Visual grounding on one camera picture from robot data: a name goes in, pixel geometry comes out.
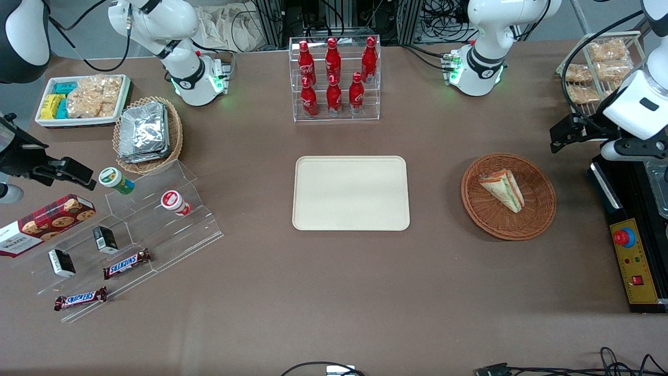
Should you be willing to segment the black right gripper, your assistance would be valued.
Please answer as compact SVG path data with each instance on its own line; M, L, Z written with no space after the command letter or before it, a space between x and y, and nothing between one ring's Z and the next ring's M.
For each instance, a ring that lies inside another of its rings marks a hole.
M95 189L93 170L72 158L47 157L45 150L49 146L19 128L14 119L15 115L1 117L2 173L20 176L31 171L31 179L45 186L52 186L54 181L66 176L86 190Z

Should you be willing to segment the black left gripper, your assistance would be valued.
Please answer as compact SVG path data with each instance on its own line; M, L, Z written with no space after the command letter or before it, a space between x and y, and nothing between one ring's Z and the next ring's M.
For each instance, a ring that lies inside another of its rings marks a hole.
M588 116L569 114L550 128L551 153L558 153L567 145L574 143L593 143L603 147L621 137L618 129L599 128L594 126Z

